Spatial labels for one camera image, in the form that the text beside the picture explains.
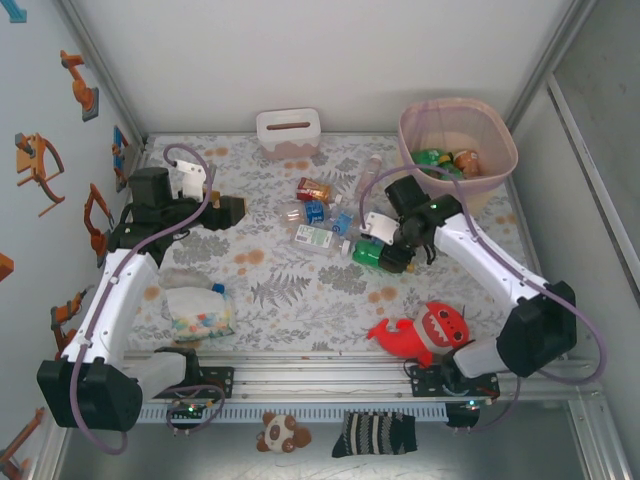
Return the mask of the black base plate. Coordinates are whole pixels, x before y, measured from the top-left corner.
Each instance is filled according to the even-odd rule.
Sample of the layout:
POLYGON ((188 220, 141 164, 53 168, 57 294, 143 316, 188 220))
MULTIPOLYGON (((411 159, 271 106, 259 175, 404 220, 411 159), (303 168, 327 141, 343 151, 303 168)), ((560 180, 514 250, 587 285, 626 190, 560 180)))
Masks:
POLYGON ((409 377, 414 397, 468 397, 491 398, 500 396, 500 387, 496 374, 485 374, 465 381, 461 386, 447 386, 440 373, 439 365, 423 368, 419 364, 404 365, 409 377))
MULTIPOLYGON (((200 368, 200 377, 195 382, 195 385, 208 385, 216 386, 224 392, 226 398, 232 397, 233 384, 234 384, 235 370, 233 367, 207 367, 202 366, 200 368)), ((217 391, 210 389, 201 389, 196 391, 190 389, 184 392, 168 392, 164 391, 154 397, 155 400, 159 399, 179 399, 179 398, 196 398, 196 399, 213 399, 219 400, 221 395, 217 391)))

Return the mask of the black white striped sock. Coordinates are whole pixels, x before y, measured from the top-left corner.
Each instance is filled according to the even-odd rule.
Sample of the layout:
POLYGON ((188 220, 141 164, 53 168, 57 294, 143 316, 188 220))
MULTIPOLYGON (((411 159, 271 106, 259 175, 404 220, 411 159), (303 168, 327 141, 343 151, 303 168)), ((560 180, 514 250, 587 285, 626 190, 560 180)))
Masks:
POLYGON ((333 458, 359 455, 403 455, 417 450, 415 417, 400 412, 349 412, 333 458))

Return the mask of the blue orange wall sticker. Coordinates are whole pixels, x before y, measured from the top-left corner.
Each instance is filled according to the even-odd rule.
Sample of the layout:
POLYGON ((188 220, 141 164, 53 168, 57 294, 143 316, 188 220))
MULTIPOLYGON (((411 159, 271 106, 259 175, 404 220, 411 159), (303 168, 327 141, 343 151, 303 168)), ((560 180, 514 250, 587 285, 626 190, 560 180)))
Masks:
POLYGON ((122 131, 118 126, 114 126, 111 154, 113 160, 113 171, 115 175, 115 188, 117 193, 124 190, 128 183, 127 177, 124 172, 126 159, 125 150, 128 146, 129 143, 122 131))

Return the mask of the red gold label bottle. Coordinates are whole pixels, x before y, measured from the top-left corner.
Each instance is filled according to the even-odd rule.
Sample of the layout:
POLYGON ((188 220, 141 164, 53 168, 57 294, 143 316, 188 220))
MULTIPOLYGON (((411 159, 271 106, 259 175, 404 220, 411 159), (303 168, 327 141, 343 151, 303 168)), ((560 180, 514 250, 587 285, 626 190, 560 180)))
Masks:
POLYGON ((339 205, 343 201, 343 195, 333 186, 317 182, 307 177, 300 179, 295 190, 295 196, 303 202, 320 201, 326 205, 339 205))

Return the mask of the clear bottle light blue label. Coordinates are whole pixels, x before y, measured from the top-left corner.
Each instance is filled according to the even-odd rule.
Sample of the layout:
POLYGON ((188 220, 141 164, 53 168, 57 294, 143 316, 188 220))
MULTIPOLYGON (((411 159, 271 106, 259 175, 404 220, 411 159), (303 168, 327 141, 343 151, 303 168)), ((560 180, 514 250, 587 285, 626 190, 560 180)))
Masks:
POLYGON ((342 238, 352 238, 360 234, 357 214, 351 210, 336 210, 330 214, 330 229, 342 238))

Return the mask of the green bottle orange cap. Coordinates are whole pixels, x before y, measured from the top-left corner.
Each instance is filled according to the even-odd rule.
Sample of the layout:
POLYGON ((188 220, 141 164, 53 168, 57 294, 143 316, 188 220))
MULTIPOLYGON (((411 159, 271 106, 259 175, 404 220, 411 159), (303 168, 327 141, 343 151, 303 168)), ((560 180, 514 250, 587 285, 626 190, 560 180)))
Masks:
POLYGON ((359 240, 354 247, 352 260, 365 266, 378 268, 393 274, 411 269, 415 253, 395 245, 377 244, 359 240))
POLYGON ((429 148, 411 153, 411 158, 415 164, 440 166, 452 161, 453 157, 450 152, 438 148, 429 148))

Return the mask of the aluminium frame post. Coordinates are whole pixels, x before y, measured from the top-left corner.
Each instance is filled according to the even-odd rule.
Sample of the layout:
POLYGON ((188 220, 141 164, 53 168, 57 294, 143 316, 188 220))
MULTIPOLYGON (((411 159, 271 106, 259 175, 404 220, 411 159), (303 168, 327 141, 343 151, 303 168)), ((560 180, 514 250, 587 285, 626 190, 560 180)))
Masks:
POLYGON ((107 60, 103 48, 99 45, 96 36, 92 33, 88 20, 81 12, 76 0, 51 0, 58 15, 65 23, 69 34, 74 39, 82 56, 88 60, 89 68, 94 72, 98 83, 104 88, 112 102, 114 109, 120 115, 123 123, 128 128, 129 139, 143 151, 146 146, 148 134, 141 127, 131 102, 117 82, 115 69, 107 60))
POLYGON ((514 106, 509 111, 505 124, 513 133, 536 93, 554 72, 564 58, 568 48, 582 30, 587 19, 598 4, 599 0, 571 0, 566 12, 561 16, 558 25, 545 45, 540 58, 528 77, 522 91, 518 94, 514 106))

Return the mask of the crumpled clear bottle blue cap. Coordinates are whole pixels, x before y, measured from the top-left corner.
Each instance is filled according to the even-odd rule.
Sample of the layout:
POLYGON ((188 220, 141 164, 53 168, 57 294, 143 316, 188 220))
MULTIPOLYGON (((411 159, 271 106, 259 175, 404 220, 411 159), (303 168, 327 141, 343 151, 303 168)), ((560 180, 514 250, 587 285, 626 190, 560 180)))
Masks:
POLYGON ((213 282, 204 273, 181 268, 169 268, 161 271, 158 284, 165 290, 193 287, 211 290, 220 294, 226 292, 224 285, 213 282))

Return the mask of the panda plush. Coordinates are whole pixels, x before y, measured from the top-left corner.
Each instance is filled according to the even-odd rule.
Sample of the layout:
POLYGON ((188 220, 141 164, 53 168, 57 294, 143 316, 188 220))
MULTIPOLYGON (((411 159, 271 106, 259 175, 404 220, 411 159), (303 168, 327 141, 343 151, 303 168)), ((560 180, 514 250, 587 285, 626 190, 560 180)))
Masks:
POLYGON ((292 415, 265 412, 262 422, 264 429, 258 434, 256 445, 259 452, 293 453, 312 441, 310 430, 300 426, 292 415))

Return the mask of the floral tablecloth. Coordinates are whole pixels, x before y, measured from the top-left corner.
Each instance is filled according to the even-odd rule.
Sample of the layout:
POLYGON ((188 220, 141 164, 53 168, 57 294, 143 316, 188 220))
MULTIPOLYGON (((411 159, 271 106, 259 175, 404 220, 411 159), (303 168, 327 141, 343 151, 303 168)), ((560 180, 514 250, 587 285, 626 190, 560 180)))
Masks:
POLYGON ((381 319, 416 316, 428 301, 461 311, 475 338, 498 334, 507 318, 499 303, 447 255, 428 263, 423 253, 408 273, 393 275, 350 258, 327 257, 295 248, 293 234, 277 213, 309 177, 338 190, 355 210, 355 189, 366 161, 396 164, 397 140, 383 135, 326 135, 308 158, 270 161, 252 135, 156 135, 145 162, 162 166, 173 145, 185 144, 184 160, 201 155, 216 167, 215 188, 247 202, 234 227, 197 227, 167 250, 164 268, 189 269, 222 284, 234 300, 237 329, 223 338, 197 342, 216 351, 341 351, 377 349, 368 330, 381 319))

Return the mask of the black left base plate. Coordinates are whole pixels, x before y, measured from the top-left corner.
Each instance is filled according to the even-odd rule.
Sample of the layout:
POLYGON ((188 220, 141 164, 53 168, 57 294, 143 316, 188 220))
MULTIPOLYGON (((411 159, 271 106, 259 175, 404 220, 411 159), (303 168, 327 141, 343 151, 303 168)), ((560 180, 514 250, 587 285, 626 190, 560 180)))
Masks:
MULTIPOLYGON (((235 370, 233 367, 207 367, 202 366, 200 368, 200 377, 195 382, 195 385, 208 385, 216 386, 224 392, 226 398, 232 397, 233 384, 234 384, 235 370)), ((168 392, 164 391, 154 397, 155 400, 159 399, 179 399, 179 398, 196 398, 196 399, 213 399, 219 400, 221 395, 217 391, 210 389, 201 389, 196 391, 190 389, 184 392, 168 392)))

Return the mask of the clear bottle white green label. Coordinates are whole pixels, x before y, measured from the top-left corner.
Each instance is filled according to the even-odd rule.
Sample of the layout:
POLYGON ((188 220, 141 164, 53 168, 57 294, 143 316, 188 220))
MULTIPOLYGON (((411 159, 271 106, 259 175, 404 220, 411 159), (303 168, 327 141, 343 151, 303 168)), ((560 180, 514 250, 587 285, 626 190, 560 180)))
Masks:
POLYGON ((299 225, 292 234, 291 244, 297 249, 327 257, 345 257, 352 248, 352 242, 336 232, 311 225, 299 225))

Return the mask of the pink white tissue box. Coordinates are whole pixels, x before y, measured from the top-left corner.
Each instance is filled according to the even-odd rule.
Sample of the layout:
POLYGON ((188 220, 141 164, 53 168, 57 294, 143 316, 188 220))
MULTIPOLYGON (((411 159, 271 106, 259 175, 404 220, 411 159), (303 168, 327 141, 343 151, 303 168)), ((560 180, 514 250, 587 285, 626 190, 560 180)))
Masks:
POLYGON ((313 108, 261 112, 256 117, 256 132, 268 160, 311 157, 319 152, 321 123, 313 108))

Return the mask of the brown shiny label bottle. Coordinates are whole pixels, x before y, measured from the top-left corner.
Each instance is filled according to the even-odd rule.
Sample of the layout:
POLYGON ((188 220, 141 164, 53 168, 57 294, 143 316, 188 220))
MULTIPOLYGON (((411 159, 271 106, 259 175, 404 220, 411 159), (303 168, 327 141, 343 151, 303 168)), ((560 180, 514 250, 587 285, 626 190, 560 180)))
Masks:
POLYGON ((453 152, 452 163, 458 178, 472 179, 481 175, 479 155, 475 150, 465 149, 453 152))

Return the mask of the clear bottle dark blue label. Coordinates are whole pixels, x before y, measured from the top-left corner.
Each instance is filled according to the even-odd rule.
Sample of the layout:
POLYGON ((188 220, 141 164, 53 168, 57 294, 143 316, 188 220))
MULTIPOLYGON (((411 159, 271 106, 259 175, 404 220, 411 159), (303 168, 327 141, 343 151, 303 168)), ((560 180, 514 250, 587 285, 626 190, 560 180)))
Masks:
POLYGON ((325 204, 321 200, 296 200, 280 205, 276 213, 283 225, 321 224, 331 217, 331 213, 340 205, 341 196, 325 204))

